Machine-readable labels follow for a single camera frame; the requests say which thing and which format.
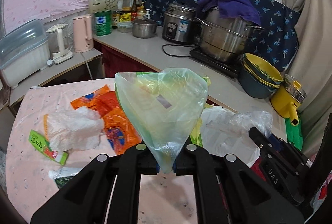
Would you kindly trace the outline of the pink electric kettle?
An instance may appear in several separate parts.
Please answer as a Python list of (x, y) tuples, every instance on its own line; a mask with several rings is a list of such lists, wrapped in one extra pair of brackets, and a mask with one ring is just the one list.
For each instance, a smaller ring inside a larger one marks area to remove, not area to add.
[(83, 53), (93, 48), (92, 16), (81, 15), (73, 19), (74, 51)]

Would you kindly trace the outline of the green wasabi box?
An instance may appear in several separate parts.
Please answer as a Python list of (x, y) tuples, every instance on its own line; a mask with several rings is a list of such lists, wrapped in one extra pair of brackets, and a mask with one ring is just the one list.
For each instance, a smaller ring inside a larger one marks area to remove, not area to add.
[(42, 153), (45, 157), (53, 160), (60, 165), (65, 165), (68, 154), (67, 152), (58, 152), (50, 148), (47, 139), (35, 130), (31, 130), (29, 134), (29, 142), (36, 149), (36, 151)]

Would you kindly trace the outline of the large steel steamer pot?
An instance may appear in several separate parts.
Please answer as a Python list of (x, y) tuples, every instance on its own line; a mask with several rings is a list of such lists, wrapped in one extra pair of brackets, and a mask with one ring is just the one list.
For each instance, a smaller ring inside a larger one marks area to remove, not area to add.
[(204, 19), (196, 17), (201, 25), (200, 48), (210, 57), (226, 62), (241, 54), (255, 31), (264, 28), (237, 18), (220, 18), (216, 7), (209, 10)]

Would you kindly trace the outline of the steel rice cooker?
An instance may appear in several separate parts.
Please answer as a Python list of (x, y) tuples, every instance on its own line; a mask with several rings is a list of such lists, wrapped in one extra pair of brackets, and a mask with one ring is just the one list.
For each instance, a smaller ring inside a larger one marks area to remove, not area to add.
[(191, 45), (195, 42), (197, 29), (196, 9), (172, 3), (164, 12), (162, 37), (170, 42)]

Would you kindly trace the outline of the white paper towel wad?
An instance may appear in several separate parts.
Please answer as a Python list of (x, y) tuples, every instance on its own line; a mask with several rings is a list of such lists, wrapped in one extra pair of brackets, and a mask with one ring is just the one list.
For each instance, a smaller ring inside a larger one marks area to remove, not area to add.
[(96, 148), (105, 127), (98, 112), (85, 106), (46, 114), (43, 125), (51, 149), (61, 152)]

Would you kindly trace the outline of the yellow label jar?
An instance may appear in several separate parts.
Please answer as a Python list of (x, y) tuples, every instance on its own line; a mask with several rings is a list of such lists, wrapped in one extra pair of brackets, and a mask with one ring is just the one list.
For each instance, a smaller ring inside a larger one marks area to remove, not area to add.
[(124, 23), (129, 21), (132, 21), (131, 8), (123, 7), (119, 15), (119, 22)]

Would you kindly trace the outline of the green translucent plastic bag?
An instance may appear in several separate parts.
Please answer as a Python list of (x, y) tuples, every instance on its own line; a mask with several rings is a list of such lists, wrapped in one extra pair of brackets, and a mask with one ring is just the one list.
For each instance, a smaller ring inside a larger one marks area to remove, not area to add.
[(116, 73), (118, 102), (164, 173), (173, 170), (206, 100), (210, 79), (187, 68)]

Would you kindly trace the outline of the small steel pot with lid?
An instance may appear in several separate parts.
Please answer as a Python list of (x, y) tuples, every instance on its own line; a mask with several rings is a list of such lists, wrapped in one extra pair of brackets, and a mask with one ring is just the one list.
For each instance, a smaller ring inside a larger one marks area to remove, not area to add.
[(156, 35), (157, 22), (152, 19), (136, 19), (132, 21), (132, 35), (136, 38), (148, 39)]

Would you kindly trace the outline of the dark sauce bottle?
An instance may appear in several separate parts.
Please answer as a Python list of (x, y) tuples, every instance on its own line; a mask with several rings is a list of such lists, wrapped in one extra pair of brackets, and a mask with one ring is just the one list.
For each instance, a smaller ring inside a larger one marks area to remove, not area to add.
[(131, 7), (131, 21), (136, 20), (137, 18), (137, 0), (133, 0), (133, 4)]

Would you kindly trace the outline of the black induction cooker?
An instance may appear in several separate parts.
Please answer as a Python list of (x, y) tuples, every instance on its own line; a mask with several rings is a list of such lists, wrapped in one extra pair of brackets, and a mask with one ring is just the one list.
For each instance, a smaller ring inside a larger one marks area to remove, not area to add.
[(227, 77), (230, 77), (231, 79), (236, 79), (239, 75), (240, 63), (237, 59), (222, 62), (204, 53), (201, 47), (196, 47), (191, 50), (190, 56), (194, 60), (207, 65), (208, 67), (226, 75)]

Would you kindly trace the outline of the white glass kettle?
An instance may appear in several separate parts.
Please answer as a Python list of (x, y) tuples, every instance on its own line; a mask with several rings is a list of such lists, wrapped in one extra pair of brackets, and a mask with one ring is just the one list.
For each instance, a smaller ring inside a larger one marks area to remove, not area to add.
[(70, 36), (67, 33), (67, 23), (56, 24), (47, 29), (49, 35), (49, 40), (55, 39), (57, 44), (57, 50), (52, 52), (53, 62), (59, 65), (73, 57), (73, 52), (71, 51), (69, 39)]

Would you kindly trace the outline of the navy patterned cloth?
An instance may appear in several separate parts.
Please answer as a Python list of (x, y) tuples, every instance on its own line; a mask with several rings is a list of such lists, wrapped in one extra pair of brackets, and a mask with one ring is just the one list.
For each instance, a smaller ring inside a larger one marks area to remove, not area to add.
[[(199, 0), (143, 0), (151, 10), (151, 18), (163, 25), (164, 13), (169, 4), (196, 6)], [(299, 11), (294, 11), (275, 0), (249, 0), (261, 18), (261, 32), (254, 32), (249, 39), (246, 52), (264, 58), (278, 71), (285, 71), (294, 59), (299, 44), (295, 25)]]

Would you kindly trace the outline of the orange snack wrapper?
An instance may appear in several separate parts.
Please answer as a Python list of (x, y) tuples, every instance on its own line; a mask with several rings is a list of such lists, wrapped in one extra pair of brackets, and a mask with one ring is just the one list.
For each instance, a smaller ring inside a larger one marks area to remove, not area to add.
[(140, 136), (120, 107), (116, 92), (110, 90), (108, 85), (71, 101), (71, 106), (74, 109), (85, 106), (98, 112), (105, 125), (103, 133), (117, 155), (141, 142)]

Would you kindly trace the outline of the green tin can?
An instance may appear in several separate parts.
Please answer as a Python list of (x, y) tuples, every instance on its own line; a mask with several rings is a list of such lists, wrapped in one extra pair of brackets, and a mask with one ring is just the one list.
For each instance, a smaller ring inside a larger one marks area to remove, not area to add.
[(111, 33), (111, 11), (96, 12), (94, 13), (94, 17), (96, 35), (109, 35)]

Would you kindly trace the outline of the white bin liner bag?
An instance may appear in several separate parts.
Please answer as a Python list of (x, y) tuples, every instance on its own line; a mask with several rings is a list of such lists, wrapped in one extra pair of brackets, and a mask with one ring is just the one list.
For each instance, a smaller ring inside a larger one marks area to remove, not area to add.
[(249, 130), (256, 127), (265, 137), (272, 134), (273, 116), (266, 111), (253, 110), (234, 113), (220, 106), (206, 108), (201, 114), (200, 136), (203, 147), (216, 156), (232, 153), (252, 167), (261, 150), (251, 138)]

